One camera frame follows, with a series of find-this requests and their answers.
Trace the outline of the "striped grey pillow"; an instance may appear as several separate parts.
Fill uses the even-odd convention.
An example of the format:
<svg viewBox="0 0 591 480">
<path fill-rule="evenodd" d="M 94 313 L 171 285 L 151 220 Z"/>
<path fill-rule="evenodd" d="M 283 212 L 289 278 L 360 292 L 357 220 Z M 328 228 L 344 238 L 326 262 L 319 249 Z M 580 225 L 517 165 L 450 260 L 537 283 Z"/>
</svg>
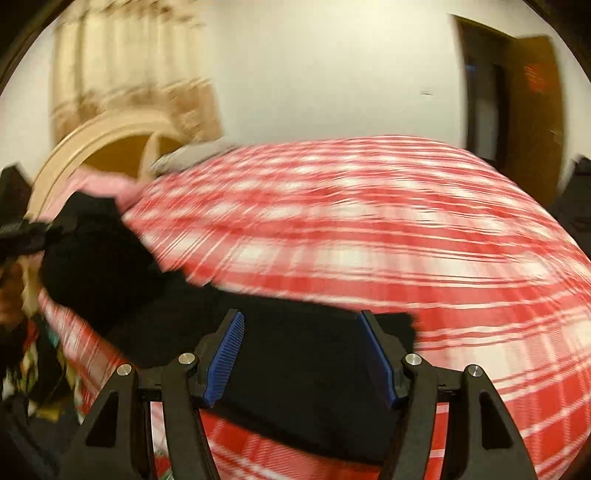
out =
<svg viewBox="0 0 591 480">
<path fill-rule="evenodd" d="M 240 147 L 239 144 L 220 138 L 202 143 L 188 143 L 160 156 L 148 168 L 151 176 L 158 177 L 181 172 L 209 159 L 228 154 Z"/>
</svg>

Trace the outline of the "beige patterned curtain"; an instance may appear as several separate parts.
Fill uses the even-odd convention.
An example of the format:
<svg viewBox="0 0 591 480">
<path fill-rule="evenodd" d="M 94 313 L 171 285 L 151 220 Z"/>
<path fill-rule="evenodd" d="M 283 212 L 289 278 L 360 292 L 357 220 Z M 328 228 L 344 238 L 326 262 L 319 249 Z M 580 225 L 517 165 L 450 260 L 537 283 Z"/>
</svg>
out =
<svg viewBox="0 0 591 480">
<path fill-rule="evenodd" d="M 75 1 L 58 17 L 51 121 L 60 142 L 110 111 L 163 111 L 192 140 L 221 137 L 198 1 Z"/>
</svg>

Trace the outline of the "black backpack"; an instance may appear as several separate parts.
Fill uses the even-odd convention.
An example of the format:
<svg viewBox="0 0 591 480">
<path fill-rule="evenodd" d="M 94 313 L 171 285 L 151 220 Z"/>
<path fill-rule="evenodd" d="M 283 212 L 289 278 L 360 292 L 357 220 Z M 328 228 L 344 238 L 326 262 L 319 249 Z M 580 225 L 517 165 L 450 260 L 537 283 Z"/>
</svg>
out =
<svg viewBox="0 0 591 480">
<path fill-rule="evenodd" d="M 550 213 L 590 257 L 591 161 L 588 157 L 576 158 L 572 176 L 552 205 Z"/>
</svg>

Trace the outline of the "red plaid bed cover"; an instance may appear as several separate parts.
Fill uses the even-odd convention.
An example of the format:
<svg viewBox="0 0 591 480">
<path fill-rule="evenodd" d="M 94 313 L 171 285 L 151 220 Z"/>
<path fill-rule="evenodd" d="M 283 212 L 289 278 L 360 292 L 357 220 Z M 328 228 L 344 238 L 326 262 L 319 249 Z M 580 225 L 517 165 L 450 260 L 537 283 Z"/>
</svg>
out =
<svg viewBox="0 0 591 480">
<path fill-rule="evenodd" d="M 124 219 L 193 283 L 414 313 L 430 362 L 486 370 L 542 479 L 589 436 L 589 259 L 465 150 L 409 136 L 242 147 L 147 183 Z"/>
</svg>

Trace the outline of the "brown wooden door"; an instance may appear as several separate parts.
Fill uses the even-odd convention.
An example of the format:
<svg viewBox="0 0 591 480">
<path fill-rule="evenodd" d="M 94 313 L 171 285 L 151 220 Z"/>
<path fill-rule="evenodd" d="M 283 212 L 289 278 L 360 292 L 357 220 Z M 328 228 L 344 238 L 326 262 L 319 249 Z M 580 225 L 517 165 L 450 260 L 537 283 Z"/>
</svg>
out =
<svg viewBox="0 0 591 480">
<path fill-rule="evenodd" d="M 532 92 L 526 64 L 538 63 L 546 78 L 542 94 Z M 508 82 L 507 159 L 504 174 L 545 208 L 558 195 L 563 161 L 563 96 L 553 42 L 548 36 L 511 40 Z"/>
</svg>

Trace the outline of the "cream round headboard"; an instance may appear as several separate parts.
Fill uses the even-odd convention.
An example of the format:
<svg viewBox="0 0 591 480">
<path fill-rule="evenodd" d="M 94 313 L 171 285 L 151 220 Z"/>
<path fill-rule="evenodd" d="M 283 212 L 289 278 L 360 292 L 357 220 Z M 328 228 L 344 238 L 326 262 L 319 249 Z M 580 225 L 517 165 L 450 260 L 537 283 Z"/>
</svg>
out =
<svg viewBox="0 0 591 480">
<path fill-rule="evenodd" d="M 100 114 L 52 150 L 33 182 L 27 214 L 38 216 L 82 165 L 144 180 L 152 162 L 189 140 L 162 109 L 141 106 Z"/>
</svg>

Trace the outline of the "pink pillow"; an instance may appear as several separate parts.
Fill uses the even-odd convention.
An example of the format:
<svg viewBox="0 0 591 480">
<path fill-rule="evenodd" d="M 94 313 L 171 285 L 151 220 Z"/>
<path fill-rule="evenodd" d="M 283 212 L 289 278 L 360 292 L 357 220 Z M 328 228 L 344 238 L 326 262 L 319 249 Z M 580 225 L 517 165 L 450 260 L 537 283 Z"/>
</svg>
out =
<svg viewBox="0 0 591 480">
<path fill-rule="evenodd" d="M 57 188 L 48 204 L 41 209 L 38 219 L 53 220 L 68 198 L 77 191 L 93 197 L 113 198 L 119 212 L 124 213 L 140 200 L 145 186 L 145 182 L 124 174 L 81 166 L 67 178 L 62 187 Z"/>
</svg>

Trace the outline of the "red door decoration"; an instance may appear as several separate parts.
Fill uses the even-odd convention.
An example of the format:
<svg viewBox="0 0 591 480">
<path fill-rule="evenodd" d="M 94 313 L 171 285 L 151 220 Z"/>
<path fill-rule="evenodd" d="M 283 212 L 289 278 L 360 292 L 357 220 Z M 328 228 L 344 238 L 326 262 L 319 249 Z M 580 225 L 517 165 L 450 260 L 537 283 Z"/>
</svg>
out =
<svg viewBox="0 0 591 480">
<path fill-rule="evenodd" d="M 524 76 L 532 92 L 536 94 L 542 94 L 545 92 L 547 81 L 543 75 L 543 68 L 540 64 L 526 64 L 524 66 Z"/>
</svg>

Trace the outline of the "black pants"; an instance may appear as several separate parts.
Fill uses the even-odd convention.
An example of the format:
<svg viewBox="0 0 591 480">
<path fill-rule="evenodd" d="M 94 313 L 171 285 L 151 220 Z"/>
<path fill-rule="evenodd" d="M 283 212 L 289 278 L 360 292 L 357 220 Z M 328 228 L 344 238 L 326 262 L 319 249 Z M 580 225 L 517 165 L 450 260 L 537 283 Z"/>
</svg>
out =
<svg viewBox="0 0 591 480">
<path fill-rule="evenodd" d="M 111 198 L 73 194 L 44 251 L 41 281 L 141 369 L 197 359 L 202 401 L 232 422 L 318 455 L 379 465 L 406 402 L 374 386 L 351 310 L 196 286 L 161 269 Z"/>
</svg>

